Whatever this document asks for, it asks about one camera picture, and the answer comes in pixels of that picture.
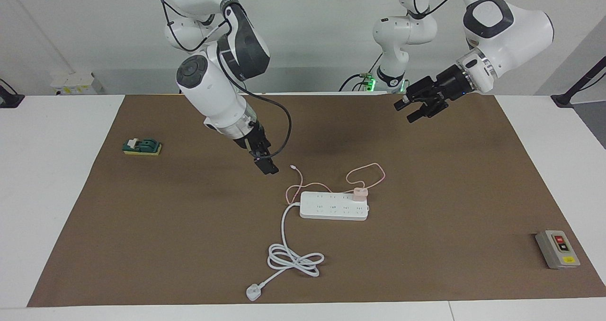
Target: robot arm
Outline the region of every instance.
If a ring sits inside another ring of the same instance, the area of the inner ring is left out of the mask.
[[[554,29],[547,14],[524,10],[504,0],[464,0],[463,18],[470,52],[439,75],[436,81],[427,76],[407,88],[397,110],[413,102],[422,106],[408,116],[409,122],[432,117],[468,92],[487,94],[495,79],[515,69],[547,49],[553,42]]]
[[[266,43],[238,0],[169,1],[182,17],[167,25],[165,35],[174,47],[190,54],[177,70],[180,90],[206,116],[206,127],[247,149],[264,174],[277,173],[263,125],[234,88],[234,79],[245,81],[266,71],[270,60]]]
[[[409,63],[406,45],[421,45],[436,38],[437,22],[431,15],[418,15],[415,9],[429,9],[429,0],[399,0],[407,15],[386,17],[374,24],[373,38],[381,46],[381,63],[373,71],[376,88],[396,93],[402,91],[404,74]]]

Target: green light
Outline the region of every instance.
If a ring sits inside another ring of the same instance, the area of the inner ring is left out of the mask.
[[[366,85],[366,91],[374,91],[374,86],[376,84],[376,80],[375,79],[370,79],[370,83],[368,83],[368,85]]]
[[[410,85],[410,81],[409,80],[403,80],[402,81],[402,86],[400,86],[400,92],[406,92],[406,88],[409,87],[409,85],[407,86],[406,83]]]

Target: white power strip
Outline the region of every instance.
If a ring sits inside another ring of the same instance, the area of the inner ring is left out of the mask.
[[[368,203],[354,202],[353,194],[331,192],[303,192],[299,215],[302,218],[366,220]]]

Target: white table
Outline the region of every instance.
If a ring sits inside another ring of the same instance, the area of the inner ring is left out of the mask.
[[[27,97],[18,109],[0,110],[0,321],[603,321],[606,315],[606,298],[25,308],[123,98]],[[556,108],[548,97],[497,99],[606,282],[606,150],[573,110]]]

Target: white power cord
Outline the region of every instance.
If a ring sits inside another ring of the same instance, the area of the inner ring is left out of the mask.
[[[267,265],[271,269],[278,270],[275,274],[269,276],[267,280],[264,280],[260,284],[251,284],[246,289],[246,296],[249,300],[254,301],[261,296],[261,289],[264,288],[271,280],[276,278],[279,274],[282,274],[288,269],[297,269],[302,273],[305,273],[312,277],[320,276],[320,271],[317,265],[324,261],[324,255],[319,252],[312,252],[305,256],[299,256],[296,252],[290,250],[286,244],[286,235],[284,232],[284,221],[286,220],[286,214],[292,207],[301,206],[301,203],[292,203],[286,207],[282,215],[281,231],[282,231],[282,244],[272,244],[269,247],[269,254],[267,256]],[[318,257],[317,260],[312,260],[312,257]]]

